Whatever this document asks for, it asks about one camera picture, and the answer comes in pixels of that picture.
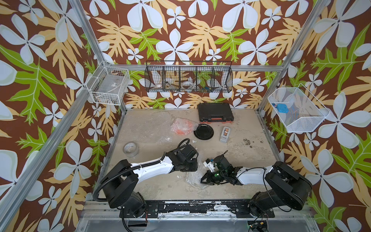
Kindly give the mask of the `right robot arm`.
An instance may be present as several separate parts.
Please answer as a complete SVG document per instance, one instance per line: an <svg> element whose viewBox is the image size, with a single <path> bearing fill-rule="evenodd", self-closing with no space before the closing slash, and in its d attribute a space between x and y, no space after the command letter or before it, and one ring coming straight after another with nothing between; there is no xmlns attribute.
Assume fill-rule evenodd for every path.
<svg viewBox="0 0 371 232"><path fill-rule="evenodd" d="M224 155L220 155L207 159L203 164L208 171L201 178L202 184L257 184L265 187L265 192L257 192L248 202L247 213L255 217L282 206L302 210L313 188L308 179L281 161L267 167L234 167Z"/></svg>

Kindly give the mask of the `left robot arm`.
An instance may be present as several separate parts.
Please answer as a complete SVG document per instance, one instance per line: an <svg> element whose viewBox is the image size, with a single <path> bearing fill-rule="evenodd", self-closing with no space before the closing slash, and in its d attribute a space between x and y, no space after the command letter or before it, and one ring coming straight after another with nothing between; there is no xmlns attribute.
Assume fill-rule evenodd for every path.
<svg viewBox="0 0 371 232"><path fill-rule="evenodd" d="M96 202L107 202L110 208L120 208L123 215L141 217L147 203L139 192L134 191L136 185L159 175L195 172L198 170L198 155L192 145L179 144L176 149L148 162L129 163L126 159L121 160L101 180L92 198Z"/></svg>

